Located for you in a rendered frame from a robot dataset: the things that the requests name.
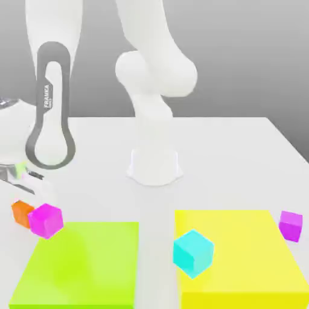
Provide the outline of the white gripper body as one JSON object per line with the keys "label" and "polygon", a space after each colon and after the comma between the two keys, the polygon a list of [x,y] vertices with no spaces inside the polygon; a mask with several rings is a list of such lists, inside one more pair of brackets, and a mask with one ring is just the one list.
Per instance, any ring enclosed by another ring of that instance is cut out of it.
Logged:
{"label": "white gripper body", "polygon": [[53,185],[46,179],[22,180],[21,182],[0,180],[0,197],[7,197],[11,202],[21,200],[33,207],[45,203],[57,205],[57,194]]}

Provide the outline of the small orange cube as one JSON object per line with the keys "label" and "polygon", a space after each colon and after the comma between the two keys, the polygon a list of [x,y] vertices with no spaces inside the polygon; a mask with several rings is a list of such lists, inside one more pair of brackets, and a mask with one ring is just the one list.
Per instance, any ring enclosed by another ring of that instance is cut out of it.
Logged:
{"label": "small orange cube", "polygon": [[28,214],[34,211],[34,207],[21,200],[18,200],[12,204],[11,208],[15,222],[29,229],[30,224]]}

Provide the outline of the small magenta cube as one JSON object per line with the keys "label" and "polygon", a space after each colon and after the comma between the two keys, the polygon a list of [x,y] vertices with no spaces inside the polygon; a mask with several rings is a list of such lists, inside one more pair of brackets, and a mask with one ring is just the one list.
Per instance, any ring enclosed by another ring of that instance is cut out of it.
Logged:
{"label": "small magenta cube", "polygon": [[28,222],[32,233],[49,239],[64,226],[62,210],[44,203],[28,213]]}

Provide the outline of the small cyan cube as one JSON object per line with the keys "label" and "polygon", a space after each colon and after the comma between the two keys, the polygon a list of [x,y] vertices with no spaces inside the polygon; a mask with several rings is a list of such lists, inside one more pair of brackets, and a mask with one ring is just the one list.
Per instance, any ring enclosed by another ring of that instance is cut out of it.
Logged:
{"label": "small cyan cube", "polygon": [[195,229],[173,242],[173,263],[191,279],[212,266],[214,243]]}

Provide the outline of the small purple cube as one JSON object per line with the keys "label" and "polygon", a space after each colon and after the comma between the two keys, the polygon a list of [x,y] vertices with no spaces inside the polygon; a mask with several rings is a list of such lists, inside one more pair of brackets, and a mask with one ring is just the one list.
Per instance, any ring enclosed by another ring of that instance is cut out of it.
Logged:
{"label": "small purple cube", "polygon": [[301,214],[282,211],[279,219],[279,230],[289,241],[299,242],[302,231],[303,216]]}

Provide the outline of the large lime green box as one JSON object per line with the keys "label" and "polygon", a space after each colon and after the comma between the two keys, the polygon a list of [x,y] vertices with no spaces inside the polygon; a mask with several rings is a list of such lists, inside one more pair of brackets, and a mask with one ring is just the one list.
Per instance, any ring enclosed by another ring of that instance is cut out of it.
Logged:
{"label": "large lime green box", "polygon": [[135,309],[139,224],[68,222],[41,238],[9,309]]}

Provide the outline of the large yellow box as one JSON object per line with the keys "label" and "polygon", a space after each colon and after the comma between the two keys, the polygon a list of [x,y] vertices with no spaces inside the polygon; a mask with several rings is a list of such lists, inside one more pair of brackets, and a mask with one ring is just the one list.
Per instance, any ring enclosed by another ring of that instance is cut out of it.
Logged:
{"label": "large yellow box", "polygon": [[268,210],[177,210],[174,236],[192,229],[214,257],[194,279],[177,270],[179,309],[307,309],[309,284]]}

